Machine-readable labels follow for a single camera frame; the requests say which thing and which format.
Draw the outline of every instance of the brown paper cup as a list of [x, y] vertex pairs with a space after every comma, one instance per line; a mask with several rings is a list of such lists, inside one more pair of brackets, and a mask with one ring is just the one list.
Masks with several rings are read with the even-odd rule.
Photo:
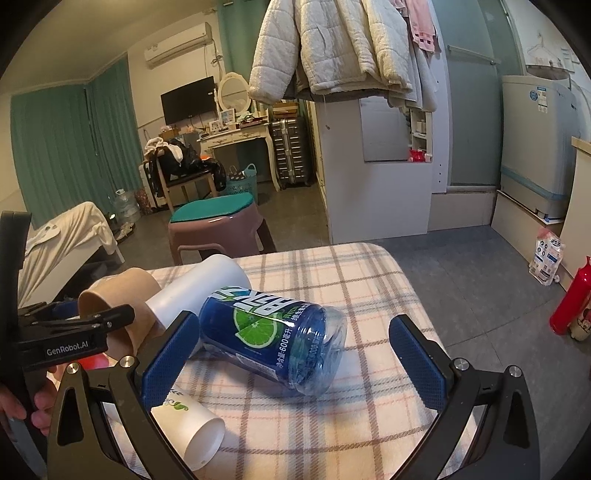
[[148, 272], [130, 268], [83, 291], [78, 298], [78, 311], [84, 317], [119, 305], [133, 307], [133, 323], [107, 336], [109, 349], [106, 354], [118, 360], [125, 355], [136, 355], [147, 336], [157, 336], [163, 330], [156, 315], [145, 303], [160, 290], [160, 285]]

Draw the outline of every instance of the table leg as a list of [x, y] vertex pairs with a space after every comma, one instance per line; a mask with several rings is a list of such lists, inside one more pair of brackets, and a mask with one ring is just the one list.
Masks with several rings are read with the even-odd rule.
[[273, 185], [275, 186], [276, 191], [281, 190], [281, 185], [279, 185], [279, 181], [277, 180], [277, 165], [275, 165], [275, 150], [273, 149], [273, 140], [271, 139], [271, 134], [267, 132], [265, 135], [265, 142], [267, 142], [267, 150], [269, 151], [269, 166], [271, 169], [271, 178], [273, 180]]

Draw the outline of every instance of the window curtain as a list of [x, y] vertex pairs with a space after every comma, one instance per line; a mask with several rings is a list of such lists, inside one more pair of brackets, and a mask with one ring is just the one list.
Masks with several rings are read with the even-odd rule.
[[248, 82], [256, 41], [269, 0], [217, 0], [217, 21], [226, 72], [236, 72]]
[[112, 212], [115, 190], [140, 188], [136, 128], [127, 58], [87, 85], [13, 96], [12, 156], [33, 225], [85, 201]]
[[93, 146], [83, 85], [13, 96], [11, 137], [19, 186], [34, 227], [85, 201], [103, 212], [111, 210], [111, 188]]
[[[217, 21], [222, 40], [223, 62], [226, 72], [236, 72], [248, 82], [251, 77], [252, 61], [256, 42], [261, 31], [269, 0], [234, 0], [227, 4], [217, 2]], [[269, 156], [264, 140], [243, 142], [235, 146], [240, 169], [254, 163], [259, 178], [271, 179]]]
[[142, 163], [127, 56], [86, 86], [90, 124], [99, 158], [113, 190], [141, 186]]

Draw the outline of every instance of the television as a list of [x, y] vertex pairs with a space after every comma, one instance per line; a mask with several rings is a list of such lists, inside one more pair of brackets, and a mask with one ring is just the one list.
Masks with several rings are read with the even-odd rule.
[[166, 124], [172, 125], [201, 113], [214, 112], [215, 86], [213, 77], [207, 77], [160, 95]]

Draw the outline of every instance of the pink towel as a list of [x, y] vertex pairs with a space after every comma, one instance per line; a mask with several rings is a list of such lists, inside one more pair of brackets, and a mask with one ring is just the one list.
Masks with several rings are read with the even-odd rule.
[[425, 51], [435, 52], [435, 26], [427, 0], [406, 0], [413, 41]]

